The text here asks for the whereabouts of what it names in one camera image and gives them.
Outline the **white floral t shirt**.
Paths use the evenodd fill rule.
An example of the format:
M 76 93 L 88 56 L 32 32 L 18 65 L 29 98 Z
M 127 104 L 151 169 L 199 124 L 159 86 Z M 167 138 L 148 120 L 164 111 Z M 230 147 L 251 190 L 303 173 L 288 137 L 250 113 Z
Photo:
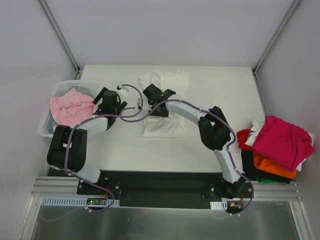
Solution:
M 186 97 L 189 87 L 189 73 L 179 69 L 175 72 L 154 70 L 138 77 L 143 90 L 153 84 L 165 91 L 170 89 L 182 97 Z M 168 117 L 150 115 L 143 120 L 144 138 L 182 138 L 184 136 L 184 118 L 176 113 Z

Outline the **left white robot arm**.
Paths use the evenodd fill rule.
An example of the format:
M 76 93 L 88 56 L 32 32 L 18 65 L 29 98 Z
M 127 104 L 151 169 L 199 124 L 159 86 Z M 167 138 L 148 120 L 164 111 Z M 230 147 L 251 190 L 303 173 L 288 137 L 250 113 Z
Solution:
M 47 153 L 47 163 L 66 175 L 77 175 L 81 180 L 89 181 L 88 188 L 96 195 L 103 193 L 106 182 L 100 179 L 101 170 L 86 162 L 87 140 L 111 128 L 117 116 L 127 106 L 120 95 L 103 87 L 94 104 L 101 103 L 97 111 L 84 119 L 79 126 L 58 125 Z

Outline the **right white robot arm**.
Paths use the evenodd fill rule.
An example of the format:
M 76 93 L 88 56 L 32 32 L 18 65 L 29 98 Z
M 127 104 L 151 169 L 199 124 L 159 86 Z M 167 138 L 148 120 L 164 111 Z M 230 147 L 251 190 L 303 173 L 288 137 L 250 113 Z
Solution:
M 215 193 L 232 199 L 243 191 L 245 179 L 238 170 L 233 154 L 230 151 L 234 143 L 234 131 L 229 126 L 222 110 L 215 106 L 208 110 L 196 106 L 175 91 L 160 90 L 154 84 L 142 92 L 151 106 L 149 113 L 157 117 L 168 117 L 169 113 L 177 114 L 198 126 L 201 142 L 213 151 L 222 171 L 222 180 L 213 185 Z

